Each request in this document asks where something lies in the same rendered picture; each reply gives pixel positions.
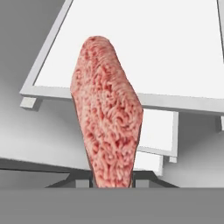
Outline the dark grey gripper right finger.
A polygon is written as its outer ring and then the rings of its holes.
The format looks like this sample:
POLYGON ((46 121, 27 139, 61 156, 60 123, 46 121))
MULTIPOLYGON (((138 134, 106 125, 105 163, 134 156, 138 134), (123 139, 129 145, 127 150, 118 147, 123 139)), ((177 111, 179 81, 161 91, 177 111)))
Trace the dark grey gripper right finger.
POLYGON ((176 185, 158 178, 158 176, 153 171, 133 171, 132 187, 138 188, 140 187, 140 183, 142 183, 146 188, 177 188, 176 185))

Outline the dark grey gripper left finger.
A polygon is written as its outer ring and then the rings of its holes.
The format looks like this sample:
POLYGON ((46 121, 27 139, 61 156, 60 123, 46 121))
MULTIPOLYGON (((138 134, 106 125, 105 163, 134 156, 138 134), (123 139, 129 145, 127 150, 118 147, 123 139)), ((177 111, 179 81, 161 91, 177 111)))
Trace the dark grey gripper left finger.
POLYGON ((76 171, 68 175, 64 180, 49 185, 48 188, 92 188, 93 174, 91 171, 76 171))

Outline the white glass freezer shelf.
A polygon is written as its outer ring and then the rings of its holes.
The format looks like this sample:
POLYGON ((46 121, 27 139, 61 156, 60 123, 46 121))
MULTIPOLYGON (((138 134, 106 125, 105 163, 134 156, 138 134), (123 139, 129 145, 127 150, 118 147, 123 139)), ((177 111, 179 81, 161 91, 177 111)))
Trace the white glass freezer shelf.
POLYGON ((163 157, 157 154, 138 151, 136 153, 135 171, 153 171, 157 176, 163 175, 163 157))
POLYGON ((138 145, 139 151, 166 156, 172 163, 178 157, 179 113, 145 109, 138 145))
POLYGON ((144 107, 224 116, 221 0, 65 0, 20 94, 69 98, 95 35, 114 46, 144 107))

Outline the pink raw steak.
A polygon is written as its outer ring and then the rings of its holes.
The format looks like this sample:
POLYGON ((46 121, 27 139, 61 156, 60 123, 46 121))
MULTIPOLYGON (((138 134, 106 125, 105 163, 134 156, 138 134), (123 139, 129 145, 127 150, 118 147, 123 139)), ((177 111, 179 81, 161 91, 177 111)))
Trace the pink raw steak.
POLYGON ((108 39, 84 42, 70 93, 96 185, 130 187, 144 110, 108 39))

